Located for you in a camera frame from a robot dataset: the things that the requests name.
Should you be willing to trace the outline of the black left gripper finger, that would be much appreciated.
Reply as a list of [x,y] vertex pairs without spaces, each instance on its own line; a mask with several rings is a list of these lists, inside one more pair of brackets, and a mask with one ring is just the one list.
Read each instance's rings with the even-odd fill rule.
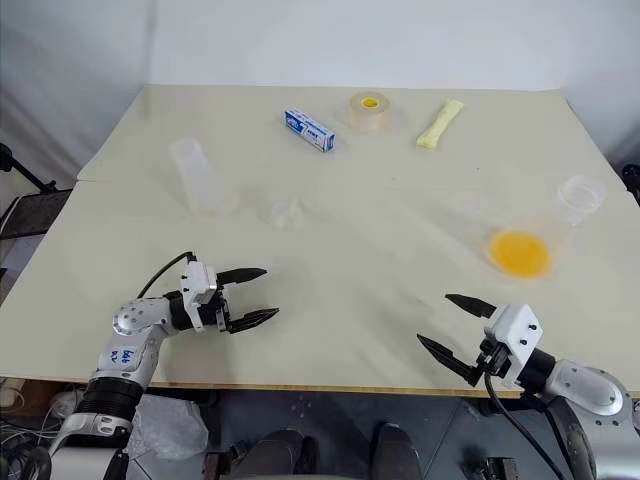
[[228,323],[227,332],[230,334],[236,334],[255,328],[274,317],[278,312],[278,308],[268,308],[249,312],[242,318],[231,320]]
[[232,269],[219,272],[217,274],[217,284],[219,286],[241,284],[257,279],[265,274],[267,274],[265,269],[257,267]]

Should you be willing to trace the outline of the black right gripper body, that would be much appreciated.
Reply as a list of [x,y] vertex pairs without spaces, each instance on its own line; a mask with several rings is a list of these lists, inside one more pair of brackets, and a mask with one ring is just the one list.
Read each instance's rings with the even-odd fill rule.
[[484,339],[480,344],[480,354],[476,359],[476,365],[471,368],[467,383],[476,386],[485,373],[503,379],[511,367],[509,354],[508,348],[503,343]]

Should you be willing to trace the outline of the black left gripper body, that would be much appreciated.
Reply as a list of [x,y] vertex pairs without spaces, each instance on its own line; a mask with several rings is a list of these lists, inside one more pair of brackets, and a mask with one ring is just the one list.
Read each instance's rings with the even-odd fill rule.
[[201,303],[197,311],[204,326],[215,326],[220,332],[233,333],[231,315],[223,287],[219,287],[208,302]]

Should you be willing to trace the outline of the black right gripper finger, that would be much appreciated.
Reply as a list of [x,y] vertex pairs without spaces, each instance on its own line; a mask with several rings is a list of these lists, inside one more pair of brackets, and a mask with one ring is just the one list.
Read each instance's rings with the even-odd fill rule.
[[453,355],[453,352],[442,344],[421,334],[417,334],[416,337],[420,344],[431,354],[431,356],[437,362],[448,368],[456,375],[460,376],[469,385],[476,385],[476,368],[474,366],[467,365],[461,360],[457,359]]
[[478,318],[489,319],[496,311],[495,306],[475,297],[462,294],[446,294],[445,298]]

